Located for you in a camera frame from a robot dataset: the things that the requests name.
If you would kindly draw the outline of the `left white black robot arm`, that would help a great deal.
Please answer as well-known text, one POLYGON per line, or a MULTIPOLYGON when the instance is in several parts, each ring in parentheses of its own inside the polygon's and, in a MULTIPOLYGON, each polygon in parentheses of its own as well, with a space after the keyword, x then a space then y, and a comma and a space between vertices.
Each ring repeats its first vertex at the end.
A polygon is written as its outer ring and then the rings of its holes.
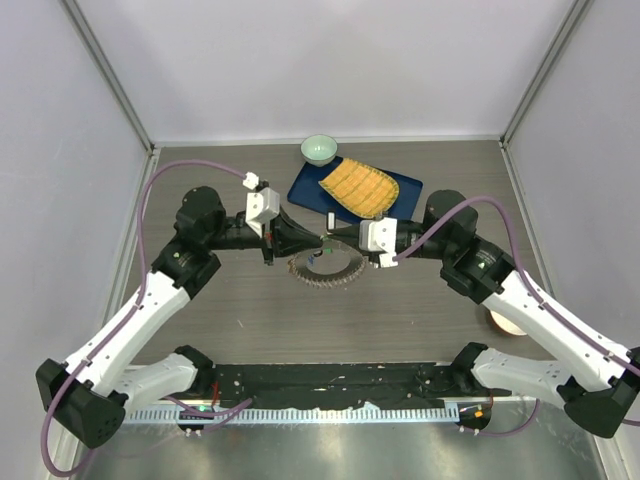
POLYGON ((36 371, 45 409, 84 446, 110 440, 125 416, 171 394, 205 397, 213 363, 185 345, 136 373, 126 370, 142 347, 184 308, 220 269, 222 250, 257 249, 266 263, 322 241, 292 220, 280 197, 265 187, 247 195, 245 211, 227 215, 217 191, 190 190, 176 213, 175 235, 145 274, 137 292, 81 349, 36 371))

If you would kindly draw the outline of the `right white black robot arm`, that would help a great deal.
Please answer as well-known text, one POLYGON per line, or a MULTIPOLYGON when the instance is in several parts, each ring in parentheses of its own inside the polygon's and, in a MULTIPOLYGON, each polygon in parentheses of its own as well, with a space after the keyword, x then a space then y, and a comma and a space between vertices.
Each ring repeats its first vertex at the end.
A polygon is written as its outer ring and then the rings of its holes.
POLYGON ((409 258, 441 261, 440 276, 450 289, 505 317, 552 356, 535 361, 469 343, 452 364, 460 393, 484 388, 533 397, 606 439, 626 423, 639 394, 638 349, 594 330, 535 283, 495 199, 439 190, 428 197, 421 222, 383 216, 338 228, 329 218, 327 233, 377 268, 409 258))

